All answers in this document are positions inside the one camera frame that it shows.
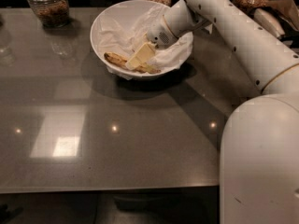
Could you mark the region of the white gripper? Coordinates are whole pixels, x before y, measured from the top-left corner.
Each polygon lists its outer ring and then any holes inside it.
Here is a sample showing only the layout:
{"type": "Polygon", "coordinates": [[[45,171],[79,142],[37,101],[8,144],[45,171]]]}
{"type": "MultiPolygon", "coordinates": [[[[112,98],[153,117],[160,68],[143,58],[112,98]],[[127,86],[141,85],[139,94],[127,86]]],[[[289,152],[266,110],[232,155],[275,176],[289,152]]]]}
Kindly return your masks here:
{"type": "Polygon", "coordinates": [[[125,66],[129,70],[135,70],[155,55],[155,45],[158,49],[167,49],[199,24],[200,16],[195,14],[184,0],[179,0],[149,27],[146,37],[150,42],[143,43],[125,66]]]}

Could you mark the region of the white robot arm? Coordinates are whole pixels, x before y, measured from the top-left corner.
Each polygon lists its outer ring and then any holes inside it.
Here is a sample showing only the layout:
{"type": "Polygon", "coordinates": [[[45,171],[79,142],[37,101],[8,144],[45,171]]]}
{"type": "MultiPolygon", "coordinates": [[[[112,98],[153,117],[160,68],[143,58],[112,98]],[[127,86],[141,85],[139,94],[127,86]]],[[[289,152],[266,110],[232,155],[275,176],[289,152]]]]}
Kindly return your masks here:
{"type": "Polygon", "coordinates": [[[260,92],[223,130],[220,223],[299,224],[299,56],[230,0],[179,0],[147,39],[164,49],[207,23],[260,92]]]}

